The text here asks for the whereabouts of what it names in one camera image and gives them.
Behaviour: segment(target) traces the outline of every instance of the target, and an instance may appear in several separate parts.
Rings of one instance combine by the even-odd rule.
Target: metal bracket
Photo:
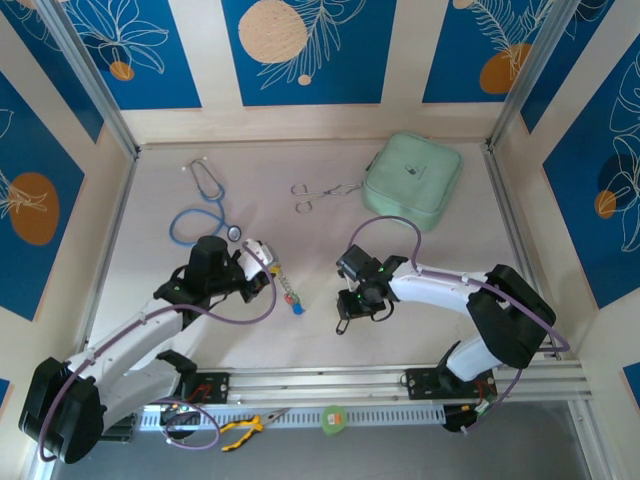
[[[487,384],[488,389],[495,388],[495,380],[491,371],[478,375],[476,382],[460,385],[460,390],[452,392],[438,388],[437,368],[410,368],[405,372],[406,386],[409,400],[469,400],[477,401],[481,395],[482,383]]]
[[[229,378],[227,372],[196,372],[188,375],[182,386],[182,398],[194,403],[224,405],[229,395]]]

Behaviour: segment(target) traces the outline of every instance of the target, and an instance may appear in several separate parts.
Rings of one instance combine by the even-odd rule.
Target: orange circle
[[[123,82],[128,82],[133,78],[134,71],[131,68],[131,65],[128,63],[121,62],[120,60],[116,60],[111,65],[109,65],[109,71],[111,75],[116,77],[118,80],[122,80]]]
[[[609,190],[601,191],[596,197],[596,213],[605,220],[616,213],[616,196]]]
[[[53,183],[40,173],[23,173],[9,187],[11,225],[25,242],[46,245],[60,219],[60,202]]]
[[[480,88],[495,95],[509,93],[530,50],[530,44],[519,43],[491,57],[482,67]]]

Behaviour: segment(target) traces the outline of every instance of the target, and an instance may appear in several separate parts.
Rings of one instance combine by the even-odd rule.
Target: forceps
[[[345,195],[349,195],[351,192],[353,192],[354,190],[358,190],[359,188],[362,188],[362,182],[341,183],[337,187],[333,187],[329,190],[324,190],[322,192],[310,192],[304,183],[297,183],[293,187],[291,187],[291,193],[296,197],[303,197],[306,195],[310,195],[312,197],[296,203],[296,212],[309,213],[311,210],[313,210],[313,205],[311,204],[311,202],[326,197],[327,195],[340,195],[341,197],[344,197]]]

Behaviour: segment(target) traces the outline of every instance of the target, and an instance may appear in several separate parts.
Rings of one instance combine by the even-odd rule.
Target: robotic arm
[[[387,304],[390,311],[382,319],[388,318],[397,302],[429,303],[471,317],[479,335],[453,345],[438,366],[434,388],[448,393],[502,364],[526,368],[547,335],[516,306],[505,307],[504,300],[488,288],[516,299],[549,327],[555,323],[553,310],[515,270],[504,265],[488,273],[448,272],[422,265],[416,269],[409,259],[395,255],[381,263],[357,245],[352,245],[337,265],[342,277],[357,284],[355,289],[338,294],[339,335],[354,318],[380,321],[375,316],[386,310]]]
[[[65,362],[50,357],[36,368],[20,416],[20,429],[38,441],[44,428],[47,450],[65,463],[74,463],[94,447],[104,431],[131,412],[176,392],[184,398],[182,390],[192,383],[189,379],[197,370],[188,356],[167,350],[142,369],[130,369],[200,315],[192,310],[175,310],[174,305],[208,311],[216,297],[226,298],[239,292],[249,303],[258,295],[273,280],[254,257],[265,267],[276,260],[269,247],[260,242],[248,240],[243,253],[238,250],[230,256],[223,239],[200,238],[191,251],[189,263],[173,273],[146,307],[150,311],[165,309],[164,313],[151,318],[142,312]],[[99,355],[105,347],[108,351]],[[55,397],[78,371],[81,374],[55,408]],[[55,413],[45,425],[52,406]]]

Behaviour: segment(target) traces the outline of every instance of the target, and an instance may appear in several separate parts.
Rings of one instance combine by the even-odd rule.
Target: mint green pouch
[[[396,133],[369,166],[362,199],[369,210],[397,215],[423,232],[440,220],[462,171],[452,148],[410,133]]]

